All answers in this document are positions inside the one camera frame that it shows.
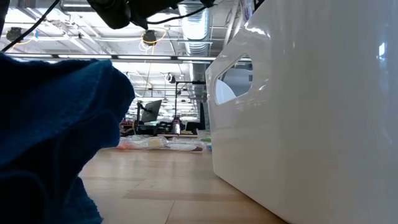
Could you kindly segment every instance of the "ceiling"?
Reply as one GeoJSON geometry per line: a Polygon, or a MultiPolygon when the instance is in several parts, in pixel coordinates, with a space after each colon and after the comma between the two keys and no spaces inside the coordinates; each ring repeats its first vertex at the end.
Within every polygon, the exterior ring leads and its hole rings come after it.
{"type": "MultiPolygon", "coordinates": [[[[5,47],[9,41],[5,35],[11,27],[21,27],[24,32],[51,5],[53,0],[36,0],[32,7],[18,7],[24,0],[12,0],[8,10],[6,23],[0,39],[0,47],[5,47]]],[[[237,1],[217,0],[216,6],[210,10],[210,37],[208,55],[217,56],[222,48],[227,33],[227,26],[232,21],[237,23],[239,10],[235,19],[231,19],[231,9],[237,1]]],[[[144,29],[133,24],[119,30],[110,29],[89,7],[80,7],[86,4],[84,0],[64,0],[57,6],[47,19],[38,28],[27,36],[20,44],[8,53],[18,54],[86,54],[86,55],[186,55],[185,42],[180,20],[166,22],[161,25],[149,26],[155,30],[157,39],[161,39],[153,47],[142,43],[141,35],[144,29]]],[[[161,21],[176,16],[172,13],[158,13],[148,21],[161,21]]],[[[170,74],[177,81],[191,81],[189,63],[150,63],[140,62],[113,62],[113,65],[130,79],[137,99],[134,100],[129,111],[129,116],[136,114],[136,101],[168,99],[162,103],[161,119],[170,119],[174,115],[175,84],[169,83],[167,75],[170,74]]],[[[201,98],[194,96],[192,86],[180,84],[181,95],[178,96],[177,112],[183,119],[198,119],[197,101],[201,98]]],[[[195,92],[205,91],[205,87],[196,86],[195,92]]]]}

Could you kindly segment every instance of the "blue fabric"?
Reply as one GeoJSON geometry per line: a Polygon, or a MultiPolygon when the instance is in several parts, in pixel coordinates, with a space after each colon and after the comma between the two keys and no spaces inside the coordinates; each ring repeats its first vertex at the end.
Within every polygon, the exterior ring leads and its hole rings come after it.
{"type": "Polygon", "coordinates": [[[12,223],[101,223],[78,173],[119,142],[134,90],[109,60],[0,54],[0,203],[12,223]]]}

